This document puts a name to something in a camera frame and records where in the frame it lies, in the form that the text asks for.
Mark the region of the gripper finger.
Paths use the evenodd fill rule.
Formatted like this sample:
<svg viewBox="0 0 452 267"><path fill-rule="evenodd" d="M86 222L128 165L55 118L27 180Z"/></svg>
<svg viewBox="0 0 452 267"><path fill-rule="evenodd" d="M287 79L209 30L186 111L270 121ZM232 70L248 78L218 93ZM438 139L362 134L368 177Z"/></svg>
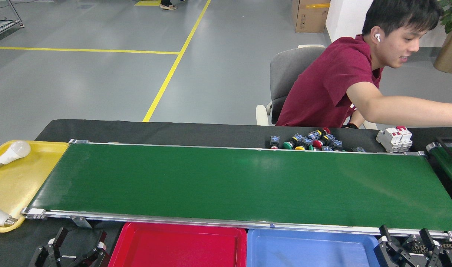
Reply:
<svg viewBox="0 0 452 267"><path fill-rule="evenodd" d="M69 267L107 267L109 265L110 256L107 253L105 239L107 233L105 231L100 232L99 240L97 244L83 254L80 258L76 258L71 262Z"/></svg>
<svg viewBox="0 0 452 267"><path fill-rule="evenodd" d="M60 247L62 246L68 230L61 227L57 235L51 239L47 245L39 246L32 256L30 267L43 267L47 264L48 267L61 267Z"/></svg>
<svg viewBox="0 0 452 267"><path fill-rule="evenodd" d="M381 239L373 249L381 267L420 267L421 264L413 259L403 248L391 241L386 225L379 227Z"/></svg>
<svg viewBox="0 0 452 267"><path fill-rule="evenodd" d="M442 251L444 251L446 248L449 248L448 244L437 244L436 241L434 241L429 233L429 230L427 228L423 228L420 230L420 237L422 239L422 242L427 250L425 256L427 258L426 267L437 267L438 263L441 262L440 260L440 254Z"/></svg>

